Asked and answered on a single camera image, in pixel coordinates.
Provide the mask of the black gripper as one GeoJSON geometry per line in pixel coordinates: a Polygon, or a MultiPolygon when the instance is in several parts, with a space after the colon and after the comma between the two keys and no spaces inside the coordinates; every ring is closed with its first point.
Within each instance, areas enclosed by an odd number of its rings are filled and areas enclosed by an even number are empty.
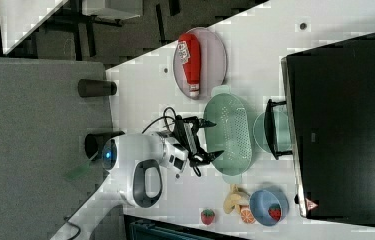
{"type": "Polygon", "coordinates": [[[200,146],[197,136],[200,129],[214,127],[216,123],[197,116],[183,118],[181,115],[176,115],[173,123],[172,135],[187,150],[191,167],[208,165],[224,153],[223,150],[207,153],[200,146]]]}

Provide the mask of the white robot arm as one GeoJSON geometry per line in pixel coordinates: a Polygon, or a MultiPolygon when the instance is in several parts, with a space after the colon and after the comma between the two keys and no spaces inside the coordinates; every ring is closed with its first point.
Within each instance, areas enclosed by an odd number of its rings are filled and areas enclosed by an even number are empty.
{"type": "Polygon", "coordinates": [[[150,208],[160,199],[160,169],[181,174],[212,163],[222,152],[206,152],[199,130],[216,124],[196,116],[177,115],[171,130],[119,134],[106,141],[101,151],[108,172],[100,187],[70,216],[50,240],[89,240],[98,224],[116,206],[150,208]]]}

